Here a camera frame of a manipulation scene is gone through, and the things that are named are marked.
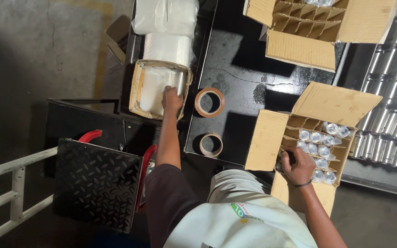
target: shirt logo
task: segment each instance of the shirt logo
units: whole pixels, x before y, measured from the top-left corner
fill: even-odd
[[[261,222],[264,222],[262,219],[250,216],[247,210],[245,209],[244,205],[241,205],[239,203],[231,203],[232,210],[238,215],[238,217],[243,218],[243,219],[255,219],[259,220]]]

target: brown tape roll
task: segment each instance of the brown tape roll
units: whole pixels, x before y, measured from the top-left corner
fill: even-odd
[[[206,112],[206,111],[203,110],[203,109],[201,108],[201,106],[200,106],[200,100],[201,100],[201,98],[202,98],[205,94],[208,94],[208,93],[217,95],[218,99],[220,100],[220,106],[218,106],[218,109],[215,110],[214,112],[211,112],[211,113]],[[215,89],[215,88],[211,88],[211,87],[204,88],[204,89],[202,89],[202,90],[197,94],[197,96],[196,96],[196,101],[195,101],[195,106],[196,106],[197,112],[198,112],[201,116],[203,116],[203,117],[216,117],[216,116],[219,115],[219,114],[223,111],[223,109],[224,109],[224,96],[223,96],[223,94],[222,94],[219,90],[217,90],[217,89]]]
[[[218,140],[220,140],[220,147],[216,151],[207,151],[203,147],[202,142],[208,136],[214,136],[214,137],[217,137]],[[215,156],[219,155],[221,153],[221,151],[223,150],[223,141],[221,140],[220,135],[218,135],[217,133],[214,133],[214,132],[205,133],[203,138],[201,138],[201,140],[200,140],[200,150],[207,157],[215,157]]]

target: cardboard box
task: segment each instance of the cardboard box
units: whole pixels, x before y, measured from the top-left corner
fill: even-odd
[[[396,9],[397,0],[335,0],[319,8],[304,0],[245,0],[243,14],[268,27],[266,57],[334,72],[334,43],[383,43]]]
[[[163,119],[163,116],[161,115],[152,114],[151,112],[144,111],[140,108],[140,96],[143,86],[143,79],[145,76],[145,68],[147,67],[165,67],[172,70],[179,70],[187,75],[186,86],[183,89],[184,102],[182,108],[179,110],[179,113],[177,115],[177,120],[182,119],[186,98],[188,97],[189,86],[192,83],[192,72],[189,68],[187,68],[184,65],[179,65],[168,61],[150,60],[150,59],[137,60],[134,68],[133,79],[131,82],[130,104],[128,106],[129,110],[135,114],[138,114],[146,118],[155,119],[155,120]]]
[[[334,87],[318,82],[310,82],[292,109],[292,113],[278,113],[260,110],[249,148],[245,169],[272,171],[281,146],[296,144],[292,129],[320,131],[324,121],[349,127],[352,135],[342,139],[342,144],[331,148],[336,156],[329,167],[336,170],[337,180],[333,185],[312,183],[321,204],[330,216],[339,186],[345,161],[349,155],[356,124],[372,110],[382,97]],[[275,173],[271,195],[278,198],[293,210],[303,212],[299,192],[289,179]]]
[[[125,51],[119,45],[128,42],[130,25],[131,20],[127,16],[121,15],[105,30],[105,33],[108,35],[107,46],[121,64],[125,63],[126,55]]]

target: black bracelet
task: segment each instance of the black bracelet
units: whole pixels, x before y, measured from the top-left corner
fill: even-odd
[[[300,184],[300,185],[294,185],[295,187],[302,187],[302,186],[306,186],[309,185],[312,182],[312,179],[310,179],[310,181],[308,183],[305,184]]]

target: person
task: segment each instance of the person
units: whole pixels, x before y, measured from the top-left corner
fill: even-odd
[[[283,152],[282,164],[301,193],[307,226],[244,170],[216,174],[207,203],[200,204],[181,172],[176,116],[182,104],[177,89],[166,87],[155,169],[145,179],[151,247],[347,247],[310,183],[315,162],[297,147],[286,148],[296,162]]]

